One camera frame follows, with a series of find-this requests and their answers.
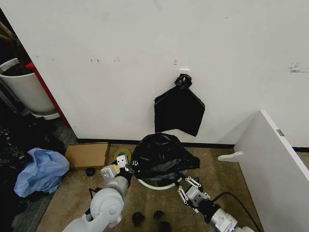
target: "black cable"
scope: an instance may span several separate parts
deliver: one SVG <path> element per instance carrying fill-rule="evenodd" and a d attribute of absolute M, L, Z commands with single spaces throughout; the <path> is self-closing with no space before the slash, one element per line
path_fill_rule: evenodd
<path fill-rule="evenodd" d="M 99 192 L 100 190 L 101 190 L 101 188 L 99 188 L 99 187 L 97 187 L 95 190 L 93 190 L 92 188 L 89 188 L 89 193 L 90 193 L 91 199 L 93 198 L 92 192 L 97 193 L 97 192 Z"/>
<path fill-rule="evenodd" d="M 257 223 L 255 222 L 255 220 L 253 219 L 253 217 L 251 216 L 251 214 L 249 213 L 249 211 L 247 210 L 247 208 L 244 206 L 244 204 L 233 194 L 233 193 L 230 193 L 230 192 L 223 192 L 223 193 L 220 193 L 218 196 L 216 196 L 212 202 L 215 202 L 217 201 L 220 197 L 222 197 L 223 195 L 230 195 L 232 197 L 234 197 L 238 202 L 239 204 L 242 206 L 242 208 L 246 211 L 247 215 L 249 216 L 249 218 L 251 219 L 251 221 L 253 222 L 253 224 L 255 225 L 255 227 L 257 228 L 258 232 L 262 232 L 261 229 L 258 227 Z"/>

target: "small black part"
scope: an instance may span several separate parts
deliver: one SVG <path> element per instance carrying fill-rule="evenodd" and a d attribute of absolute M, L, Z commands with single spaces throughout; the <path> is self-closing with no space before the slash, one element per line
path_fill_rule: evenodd
<path fill-rule="evenodd" d="M 135 212 L 132 216 L 132 221 L 134 226 L 139 226 L 141 222 L 144 220 L 145 216 L 141 212 Z"/>
<path fill-rule="evenodd" d="M 199 211 L 204 215 L 204 220 L 208 224 L 211 221 L 212 216 L 220 209 L 220 206 L 214 204 L 212 201 L 203 200 L 199 206 Z"/>
<path fill-rule="evenodd" d="M 161 221 L 159 225 L 159 232 L 170 232 L 170 224 L 167 221 Z"/>
<path fill-rule="evenodd" d="M 124 177 L 128 182 L 128 187 L 130 187 L 131 179 L 132 179 L 132 173 L 127 172 L 125 168 L 120 168 L 120 173 L 118 173 L 116 176 Z"/>
<path fill-rule="evenodd" d="M 94 176 L 94 174 L 96 173 L 96 170 L 94 168 L 87 168 L 86 169 L 86 175 L 87 176 Z"/>
<path fill-rule="evenodd" d="M 160 219 L 160 218 L 162 218 L 163 215 L 164 215 L 164 213 L 161 210 L 157 210 L 154 213 L 154 218 L 155 219 Z"/>
<path fill-rule="evenodd" d="M 181 89 L 188 89 L 192 85 L 192 78 L 187 74 L 180 74 L 174 83 Z"/>

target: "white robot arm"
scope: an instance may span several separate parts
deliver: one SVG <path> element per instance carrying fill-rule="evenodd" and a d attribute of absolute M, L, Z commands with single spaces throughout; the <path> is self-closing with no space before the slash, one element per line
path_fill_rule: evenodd
<path fill-rule="evenodd" d="M 101 170 L 107 186 L 92 199 L 90 209 L 80 218 L 73 220 L 63 232 L 102 232 L 106 227 L 116 226 L 122 219 L 124 198 L 130 185 L 132 174 L 127 168 L 121 168 L 119 174 L 110 165 Z M 237 221 L 210 200 L 203 192 L 198 178 L 192 179 L 182 175 L 190 184 L 187 191 L 177 182 L 178 193 L 184 205 L 191 207 L 196 213 L 204 215 L 204 220 L 216 228 L 218 232 L 254 232 L 249 227 L 237 227 Z"/>
<path fill-rule="evenodd" d="M 129 172 L 116 175 L 95 194 L 90 209 L 67 225 L 63 232 L 102 232 L 107 226 L 111 228 L 117 225 L 122 219 L 121 212 L 131 177 Z"/>

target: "white wall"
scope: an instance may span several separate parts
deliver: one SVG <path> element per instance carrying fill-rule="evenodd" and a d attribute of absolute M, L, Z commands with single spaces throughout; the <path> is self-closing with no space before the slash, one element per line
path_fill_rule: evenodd
<path fill-rule="evenodd" d="M 0 6 L 79 138 L 153 133 L 153 99 L 189 68 L 206 111 L 196 138 L 172 132 L 181 141 L 234 144 L 263 108 L 293 146 L 309 146 L 308 0 Z M 297 62 L 302 72 L 290 73 Z"/>

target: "black trash bag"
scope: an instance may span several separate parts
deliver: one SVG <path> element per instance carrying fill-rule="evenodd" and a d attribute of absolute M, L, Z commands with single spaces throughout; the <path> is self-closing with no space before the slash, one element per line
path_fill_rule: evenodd
<path fill-rule="evenodd" d="M 177 180 L 176 172 L 199 168 L 199 158 L 188 152 L 174 135 L 156 133 L 140 141 L 132 154 L 132 166 L 137 179 Z"/>
<path fill-rule="evenodd" d="M 205 112 L 204 103 L 191 91 L 191 77 L 181 74 L 175 87 L 154 100 L 155 132 L 179 129 L 196 136 Z"/>

